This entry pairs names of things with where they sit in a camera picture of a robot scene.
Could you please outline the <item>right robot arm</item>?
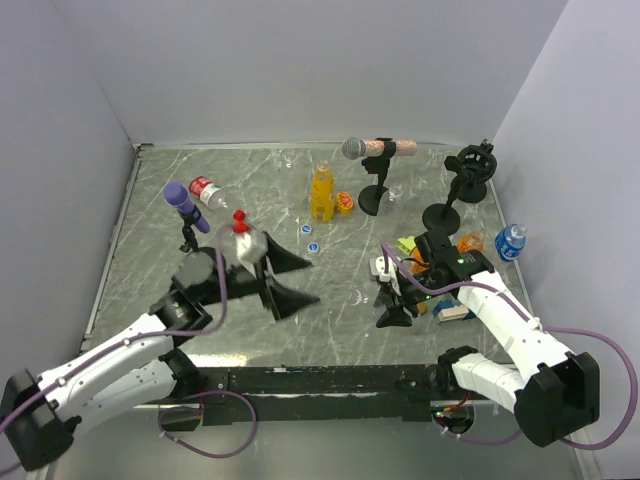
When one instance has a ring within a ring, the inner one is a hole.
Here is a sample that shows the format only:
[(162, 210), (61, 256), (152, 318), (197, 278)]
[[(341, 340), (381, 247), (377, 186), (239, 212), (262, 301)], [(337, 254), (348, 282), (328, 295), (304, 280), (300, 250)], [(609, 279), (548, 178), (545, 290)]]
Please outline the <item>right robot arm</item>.
[(372, 276), (388, 305), (380, 328), (410, 326), (414, 306), (452, 294), (479, 319), (511, 360), (497, 364), (463, 346), (442, 354), (436, 384), (458, 398), (477, 393), (513, 413), (522, 433), (545, 447), (598, 420), (600, 369), (594, 358), (576, 354), (546, 331), (510, 292), (500, 274), (478, 250), (460, 252), (442, 230), (416, 240), (429, 267), (412, 274), (384, 246), (370, 262)]

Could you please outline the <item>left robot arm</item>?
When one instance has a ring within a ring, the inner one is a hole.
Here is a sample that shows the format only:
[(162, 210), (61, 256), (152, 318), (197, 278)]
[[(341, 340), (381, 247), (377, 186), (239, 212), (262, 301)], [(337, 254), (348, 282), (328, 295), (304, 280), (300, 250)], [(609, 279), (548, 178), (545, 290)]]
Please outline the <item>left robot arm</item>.
[(236, 233), (237, 261), (220, 247), (186, 254), (168, 291), (124, 330), (85, 354), (39, 375), (23, 369), (8, 380), (1, 399), (1, 432), (20, 467), (31, 472), (58, 460), (80, 434), (152, 400), (189, 400), (198, 370), (182, 345), (218, 330), (207, 306), (256, 295), (277, 321), (318, 303), (276, 277), (311, 262), (250, 228)]

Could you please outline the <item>clear bottle red cap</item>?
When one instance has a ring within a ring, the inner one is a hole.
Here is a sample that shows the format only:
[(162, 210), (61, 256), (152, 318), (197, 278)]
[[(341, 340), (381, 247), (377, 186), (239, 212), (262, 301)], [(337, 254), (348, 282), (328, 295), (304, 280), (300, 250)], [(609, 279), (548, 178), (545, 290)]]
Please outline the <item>clear bottle red cap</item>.
[(233, 219), (233, 209), (226, 191), (206, 176), (195, 177), (188, 190), (203, 206), (223, 220)]

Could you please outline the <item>yellow juice bottle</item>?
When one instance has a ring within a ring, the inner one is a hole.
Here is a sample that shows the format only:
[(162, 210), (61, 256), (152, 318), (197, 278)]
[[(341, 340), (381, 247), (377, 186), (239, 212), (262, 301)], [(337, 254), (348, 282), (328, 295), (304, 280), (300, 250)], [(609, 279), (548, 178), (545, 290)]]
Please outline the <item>yellow juice bottle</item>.
[(334, 176), (328, 161), (321, 161), (315, 168), (310, 192), (311, 216), (322, 223), (329, 222), (334, 215), (332, 196)]

